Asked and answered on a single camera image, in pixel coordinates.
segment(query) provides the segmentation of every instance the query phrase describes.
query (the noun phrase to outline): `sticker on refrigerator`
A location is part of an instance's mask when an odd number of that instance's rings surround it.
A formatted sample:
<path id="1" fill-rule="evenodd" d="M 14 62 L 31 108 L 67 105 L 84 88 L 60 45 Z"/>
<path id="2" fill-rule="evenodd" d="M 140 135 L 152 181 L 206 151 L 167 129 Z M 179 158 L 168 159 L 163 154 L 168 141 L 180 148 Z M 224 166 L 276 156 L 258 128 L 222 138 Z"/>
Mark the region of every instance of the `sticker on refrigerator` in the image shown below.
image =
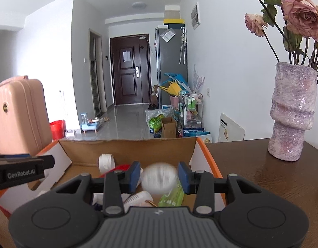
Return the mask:
<path id="1" fill-rule="evenodd" d="M 162 37 L 163 40 L 166 42 L 169 42 L 170 39 L 172 39 L 175 36 L 175 32 L 173 29 L 169 29 L 167 31 L 164 31 L 160 36 Z"/>

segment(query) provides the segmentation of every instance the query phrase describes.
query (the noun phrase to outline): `white ball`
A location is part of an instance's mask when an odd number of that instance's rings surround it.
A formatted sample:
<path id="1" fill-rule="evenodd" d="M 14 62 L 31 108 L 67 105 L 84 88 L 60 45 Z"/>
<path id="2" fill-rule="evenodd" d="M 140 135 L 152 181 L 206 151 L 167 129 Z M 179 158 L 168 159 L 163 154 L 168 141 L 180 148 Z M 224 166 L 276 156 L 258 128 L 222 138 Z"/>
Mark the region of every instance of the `white ball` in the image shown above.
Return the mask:
<path id="1" fill-rule="evenodd" d="M 177 171 L 167 163 L 156 163 L 144 169 L 142 188 L 152 195 L 170 192 L 177 184 Z"/>

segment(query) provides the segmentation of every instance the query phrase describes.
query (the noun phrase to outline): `wooden table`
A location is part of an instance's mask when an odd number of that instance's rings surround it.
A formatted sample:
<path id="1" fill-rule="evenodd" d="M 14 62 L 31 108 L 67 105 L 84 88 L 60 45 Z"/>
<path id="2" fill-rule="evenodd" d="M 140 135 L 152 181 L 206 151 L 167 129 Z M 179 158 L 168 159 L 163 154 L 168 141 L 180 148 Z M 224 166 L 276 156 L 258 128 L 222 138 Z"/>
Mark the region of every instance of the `wooden table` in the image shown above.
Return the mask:
<path id="1" fill-rule="evenodd" d="M 223 177 L 239 174 L 302 208 L 309 230 L 302 248 L 318 248 L 318 150 L 304 144 L 297 162 L 274 158 L 269 139 L 207 145 Z"/>

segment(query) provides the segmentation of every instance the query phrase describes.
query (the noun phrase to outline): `paper notice on door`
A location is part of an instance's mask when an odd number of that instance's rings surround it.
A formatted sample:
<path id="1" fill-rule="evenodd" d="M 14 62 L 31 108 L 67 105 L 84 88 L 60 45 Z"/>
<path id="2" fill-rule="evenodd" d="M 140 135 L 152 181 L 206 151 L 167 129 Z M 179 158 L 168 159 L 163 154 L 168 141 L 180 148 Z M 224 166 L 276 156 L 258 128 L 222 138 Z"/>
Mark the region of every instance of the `paper notice on door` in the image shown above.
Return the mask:
<path id="1" fill-rule="evenodd" d="M 164 33 L 162 33 L 160 36 L 162 37 L 163 40 L 165 40 L 166 42 L 169 42 L 170 39 L 172 39 L 175 36 L 175 32 L 173 29 L 169 29 L 168 31 L 165 31 Z"/>
<path id="2" fill-rule="evenodd" d="M 123 52 L 123 62 L 130 61 L 130 51 Z"/>

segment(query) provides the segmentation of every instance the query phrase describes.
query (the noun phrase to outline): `pink vase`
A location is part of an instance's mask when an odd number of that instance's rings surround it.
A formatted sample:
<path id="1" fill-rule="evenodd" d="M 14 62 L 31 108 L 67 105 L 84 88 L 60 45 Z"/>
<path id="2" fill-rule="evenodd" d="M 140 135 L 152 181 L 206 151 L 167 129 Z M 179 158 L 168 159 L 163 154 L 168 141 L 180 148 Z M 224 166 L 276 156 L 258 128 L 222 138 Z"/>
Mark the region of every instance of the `pink vase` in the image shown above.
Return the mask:
<path id="1" fill-rule="evenodd" d="M 317 72 L 308 66 L 276 64 L 270 116 L 275 120 L 268 151 L 285 161 L 300 158 L 304 135 L 314 122 Z"/>

